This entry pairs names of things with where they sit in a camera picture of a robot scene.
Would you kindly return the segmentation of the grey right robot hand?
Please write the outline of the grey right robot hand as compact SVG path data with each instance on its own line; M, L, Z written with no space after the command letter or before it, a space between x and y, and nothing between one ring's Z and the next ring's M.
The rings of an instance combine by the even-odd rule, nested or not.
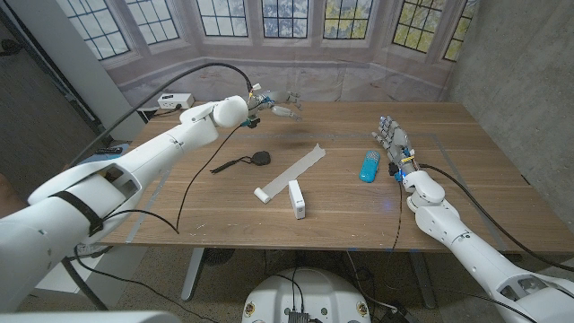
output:
M412 145L407 133L397 121L390 116L381 116L378 131L371 134L387 152L387 158L392 165L392 175L398 173L401 177L404 177L417 171L413 163L414 152Z

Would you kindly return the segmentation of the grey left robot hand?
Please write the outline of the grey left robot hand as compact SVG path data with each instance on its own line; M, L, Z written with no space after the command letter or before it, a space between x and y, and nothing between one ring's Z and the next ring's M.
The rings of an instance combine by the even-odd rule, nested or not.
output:
M256 94L248 101L248 118L255 119L259 111L270 109L276 116L301 121L301 116L283 107L283 104L293 104L297 109L301 109L299 98L300 95L297 92L287 91Z

